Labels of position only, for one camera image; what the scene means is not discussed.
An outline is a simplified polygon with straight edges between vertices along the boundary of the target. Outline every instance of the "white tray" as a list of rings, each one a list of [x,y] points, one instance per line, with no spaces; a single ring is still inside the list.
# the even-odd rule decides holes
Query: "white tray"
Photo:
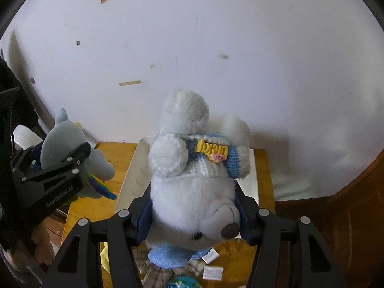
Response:
[[[154,137],[142,138],[133,154],[124,182],[121,186],[118,201],[116,202],[115,212],[127,209],[132,200],[144,194],[149,185],[152,174],[147,167],[147,156],[149,149],[155,140]],[[239,185],[244,194],[253,197],[259,203],[259,192],[257,186],[256,165],[253,149],[249,150],[251,172],[243,179],[239,179]]]

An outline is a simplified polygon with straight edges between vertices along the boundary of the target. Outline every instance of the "silver screw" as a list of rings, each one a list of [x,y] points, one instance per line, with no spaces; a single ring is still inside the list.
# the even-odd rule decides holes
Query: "silver screw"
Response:
[[[303,224],[309,224],[311,222],[311,219],[307,216],[302,216],[300,218],[300,221],[303,223]]]
[[[269,210],[267,209],[260,209],[259,214],[262,216],[268,216],[269,215]]]
[[[120,210],[119,211],[119,217],[121,217],[121,218],[125,218],[126,216],[128,216],[128,214],[129,214],[129,211],[128,210]]]
[[[88,219],[86,219],[86,218],[82,218],[82,219],[79,220],[79,225],[80,225],[80,226],[84,226],[84,225],[86,225],[87,223],[88,223]]]

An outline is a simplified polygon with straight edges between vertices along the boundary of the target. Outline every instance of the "wall mark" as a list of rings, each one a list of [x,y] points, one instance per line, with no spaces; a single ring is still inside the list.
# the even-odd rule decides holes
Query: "wall mark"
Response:
[[[123,87],[126,85],[132,85],[132,84],[141,84],[142,82],[140,80],[135,80],[135,81],[128,81],[128,82],[120,82],[119,86]]]

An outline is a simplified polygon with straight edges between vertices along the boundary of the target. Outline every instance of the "gray plush toy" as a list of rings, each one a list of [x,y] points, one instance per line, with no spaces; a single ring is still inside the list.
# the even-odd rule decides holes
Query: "gray plush toy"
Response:
[[[70,152],[87,141],[80,124],[70,121],[64,108],[57,111],[54,123],[54,128],[43,142],[40,154],[42,169],[60,163]],[[79,171],[84,179],[84,188],[78,193],[78,197],[97,199],[105,196],[116,199],[116,195],[103,183],[114,177],[115,169],[105,159],[101,150],[92,148],[91,154],[80,166]]]

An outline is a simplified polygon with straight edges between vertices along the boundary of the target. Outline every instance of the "rainbow colored wing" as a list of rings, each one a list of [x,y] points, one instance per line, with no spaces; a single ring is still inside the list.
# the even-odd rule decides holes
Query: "rainbow colored wing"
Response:
[[[86,181],[88,185],[100,195],[111,200],[115,200],[117,198],[117,196],[109,190],[108,186],[93,174],[88,174],[86,176]]]

